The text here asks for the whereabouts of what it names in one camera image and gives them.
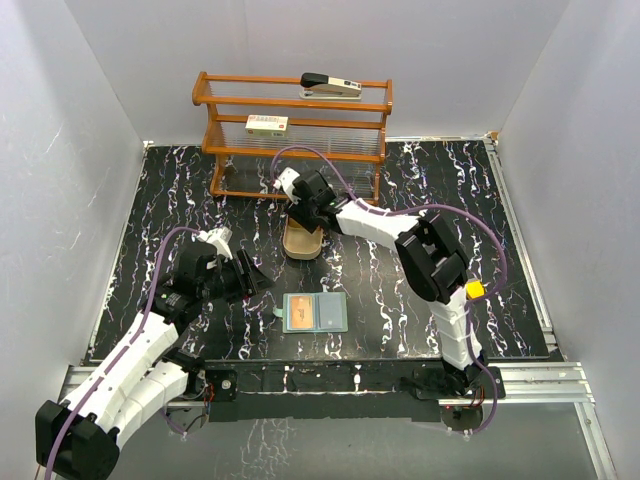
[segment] black wire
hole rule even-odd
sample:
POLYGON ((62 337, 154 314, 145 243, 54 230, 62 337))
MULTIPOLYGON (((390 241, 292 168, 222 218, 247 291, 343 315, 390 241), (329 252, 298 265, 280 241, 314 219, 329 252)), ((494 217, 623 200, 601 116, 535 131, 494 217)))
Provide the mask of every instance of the black wire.
POLYGON ((187 428, 185 428, 185 429, 184 429, 184 431, 185 431, 186 433, 189 433, 189 430, 191 430, 191 427, 193 427, 193 425, 194 425, 198 420, 200 420, 201 418, 206 417, 206 416, 207 416, 207 415, 206 415, 205 413, 203 413, 202 415, 198 415, 196 418, 194 418, 194 419, 191 421, 191 423, 189 424, 189 426, 188 426, 187 428))

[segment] black marble table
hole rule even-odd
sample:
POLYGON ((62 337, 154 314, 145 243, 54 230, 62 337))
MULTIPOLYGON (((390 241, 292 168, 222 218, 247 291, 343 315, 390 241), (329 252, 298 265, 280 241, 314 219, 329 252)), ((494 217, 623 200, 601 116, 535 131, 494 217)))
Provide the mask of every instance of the black marble table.
MULTIPOLYGON (((489 356, 548 357, 484 144, 398 142, 388 144, 387 151, 380 186, 382 207, 401 209, 429 202, 466 209, 482 218, 506 249, 508 285, 500 295, 477 305, 474 313, 478 338, 489 356)), ((269 163, 270 159, 254 160, 247 169, 247 162, 231 159, 226 181, 253 183, 256 188, 266 189, 269 163)), ((295 165, 298 169, 320 166, 317 161, 295 165)), ((274 288, 244 303, 206 305, 178 341, 186 350, 207 360, 226 361, 440 356, 430 312, 408 287, 395 255, 366 240, 331 233, 325 234, 319 258, 310 262, 291 260, 282 249, 284 202, 212 198, 208 192, 212 167, 213 158, 197 147, 149 149, 107 303, 86 360, 103 359, 126 332, 142 292, 150 284, 160 242, 178 225, 204 230, 231 227, 232 250, 245 248, 262 272, 275 281, 274 288), (274 306, 282 306, 282 295, 318 291, 346 292, 349 331, 283 334, 282 321, 272 314, 274 306)), ((366 192, 370 169, 353 164, 340 168, 358 192, 370 194, 366 192)), ((446 215, 472 259, 472 274, 491 284, 498 275, 495 250, 468 221, 446 215)), ((184 236, 176 239, 163 270, 170 267, 185 241, 191 240, 184 236)))

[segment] yellow block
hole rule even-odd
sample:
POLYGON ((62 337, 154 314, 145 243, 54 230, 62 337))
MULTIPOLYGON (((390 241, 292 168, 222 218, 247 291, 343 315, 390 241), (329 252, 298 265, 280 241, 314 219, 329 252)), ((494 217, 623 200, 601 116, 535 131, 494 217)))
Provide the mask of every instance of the yellow block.
POLYGON ((467 298, 473 300, 484 295, 484 286, 480 280, 471 280, 467 283, 467 298))

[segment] beige container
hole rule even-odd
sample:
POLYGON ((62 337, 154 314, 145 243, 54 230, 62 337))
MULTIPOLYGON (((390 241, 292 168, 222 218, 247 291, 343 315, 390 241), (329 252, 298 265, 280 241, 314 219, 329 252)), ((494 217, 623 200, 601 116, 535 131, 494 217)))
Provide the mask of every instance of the beige container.
POLYGON ((322 250, 322 229, 307 232, 298 222, 287 217, 282 244, 287 256, 295 260, 313 260, 322 250))

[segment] gray floor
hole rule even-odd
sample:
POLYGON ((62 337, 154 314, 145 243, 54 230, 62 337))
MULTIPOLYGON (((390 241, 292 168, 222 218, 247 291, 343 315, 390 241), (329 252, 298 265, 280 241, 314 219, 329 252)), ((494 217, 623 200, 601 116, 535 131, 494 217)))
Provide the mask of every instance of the gray floor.
POLYGON ((123 450, 118 479, 596 478, 572 404, 501 405, 465 442, 405 420, 208 424, 186 441, 162 418, 123 450))

